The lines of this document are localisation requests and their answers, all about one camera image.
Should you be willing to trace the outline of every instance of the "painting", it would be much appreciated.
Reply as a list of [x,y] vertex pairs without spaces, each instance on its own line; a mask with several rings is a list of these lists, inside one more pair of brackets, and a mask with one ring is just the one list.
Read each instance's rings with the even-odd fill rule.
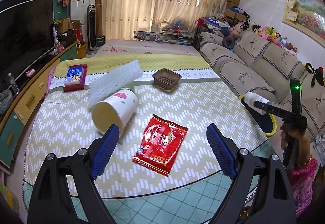
[[[325,5],[322,0],[297,0],[293,9],[285,5],[283,22],[300,30],[325,47]],[[295,22],[287,19],[287,12],[298,13]]]

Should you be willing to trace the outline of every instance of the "hand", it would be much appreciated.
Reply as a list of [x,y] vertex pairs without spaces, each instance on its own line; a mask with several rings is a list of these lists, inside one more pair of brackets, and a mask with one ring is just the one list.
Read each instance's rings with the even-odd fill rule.
[[[280,127],[281,131],[281,148],[284,149],[288,146],[288,142],[286,141],[286,133],[284,131],[284,124]],[[291,137],[296,138],[299,141],[299,150],[298,150],[298,156],[297,160],[295,162],[296,165],[302,165],[309,161],[310,159],[310,143],[308,135],[305,131],[299,131],[297,129],[289,130],[287,132]]]

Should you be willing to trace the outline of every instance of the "paper cup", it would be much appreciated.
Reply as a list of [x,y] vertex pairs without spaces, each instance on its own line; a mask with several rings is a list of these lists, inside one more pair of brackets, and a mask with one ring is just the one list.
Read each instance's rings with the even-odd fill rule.
[[122,89],[93,106],[91,116],[94,125],[101,133],[115,124],[119,127],[120,136],[133,115],[137,105],[137,96],[130,90]]

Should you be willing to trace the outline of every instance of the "pink floral bedspread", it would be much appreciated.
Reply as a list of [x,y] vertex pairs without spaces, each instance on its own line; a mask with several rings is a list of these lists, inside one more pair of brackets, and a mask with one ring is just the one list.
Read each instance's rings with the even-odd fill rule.
[[110,39],[99,49],[95,57],[120,54],[179,54],[200,56],[200,53],[192,46],[138,40]]

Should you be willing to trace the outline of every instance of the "bubble wrap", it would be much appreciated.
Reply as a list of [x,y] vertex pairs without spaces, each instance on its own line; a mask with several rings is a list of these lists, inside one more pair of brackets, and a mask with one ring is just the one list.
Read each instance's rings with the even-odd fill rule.
[[141,76],[139,62],[133,61],[97,78],[89,85],[88,106],[92,108],[97,102]]

